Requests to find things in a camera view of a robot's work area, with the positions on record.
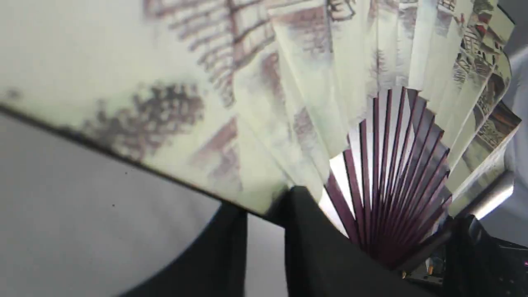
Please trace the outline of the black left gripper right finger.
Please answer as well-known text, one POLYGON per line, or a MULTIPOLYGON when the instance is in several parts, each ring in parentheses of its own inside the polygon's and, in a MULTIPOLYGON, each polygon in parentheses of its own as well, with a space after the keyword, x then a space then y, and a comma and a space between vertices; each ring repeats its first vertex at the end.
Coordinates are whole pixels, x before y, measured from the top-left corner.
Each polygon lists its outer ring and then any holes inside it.
POLYGON ((285 277, 290 297, 429 297, 396 276, 343 235, 295 186, 274 202, 269 220, 285 230, 285 277))

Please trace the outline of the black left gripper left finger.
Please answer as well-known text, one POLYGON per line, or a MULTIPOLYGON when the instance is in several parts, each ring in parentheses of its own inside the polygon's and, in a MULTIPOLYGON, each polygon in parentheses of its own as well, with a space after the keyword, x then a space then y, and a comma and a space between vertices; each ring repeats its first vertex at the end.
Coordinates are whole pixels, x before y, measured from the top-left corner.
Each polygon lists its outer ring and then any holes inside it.
POLYGON ((125 297, 243 297, 248 214, 223 204, 202 233, 172 263, 125 297))

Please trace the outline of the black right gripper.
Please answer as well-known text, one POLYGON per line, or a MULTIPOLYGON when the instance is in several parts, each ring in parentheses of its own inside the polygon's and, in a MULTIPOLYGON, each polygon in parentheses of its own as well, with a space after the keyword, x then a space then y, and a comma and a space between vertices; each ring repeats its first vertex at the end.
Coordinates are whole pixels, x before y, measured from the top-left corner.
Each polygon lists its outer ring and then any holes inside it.
POLYGON ((407 282, 434 297, 526 297, 527 280, 472 214, 459 218, 442 248, 443 272, 413 272, 407 282))

